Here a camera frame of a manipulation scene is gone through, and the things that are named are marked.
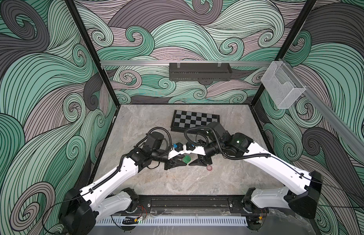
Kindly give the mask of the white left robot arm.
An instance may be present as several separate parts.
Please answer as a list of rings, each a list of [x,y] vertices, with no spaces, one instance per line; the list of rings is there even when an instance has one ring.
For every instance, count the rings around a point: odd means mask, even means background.
[[[164,163],[166,169],[185,166],[178,159],[185,151],[184,144],[173,144],[165,128],[152,128],[130,152],[121,156],[118,166],[88,186],[65,194],[58,219],[66,234],[87,235],[97,222],[117,211],[136,211],[138,195],[134,190],[126,188],[116,195],[112,192],[153,161]]]

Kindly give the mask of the green paint jar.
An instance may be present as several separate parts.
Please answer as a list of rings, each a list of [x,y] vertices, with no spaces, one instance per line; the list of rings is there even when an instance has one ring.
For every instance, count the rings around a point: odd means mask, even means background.
[[[184,155],[184,157],[182,158],[182,161],[186,164],[191,162],[191,157],[189,155]]]

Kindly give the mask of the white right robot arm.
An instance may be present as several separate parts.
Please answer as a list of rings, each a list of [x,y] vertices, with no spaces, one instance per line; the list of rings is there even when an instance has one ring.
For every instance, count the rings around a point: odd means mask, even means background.
[[[319,172],[299,169],[245,134],[230,134],[218,122],[186,129],[184,136],[187,147],[203,150],[194,164],[208,165],[212,156],[220,154],[228,160],[251,163],[283,184],[282,188],[273,190],[249,189],[243,198],[246,211],[289,209],[302,217],[315,218],[323,183]]]

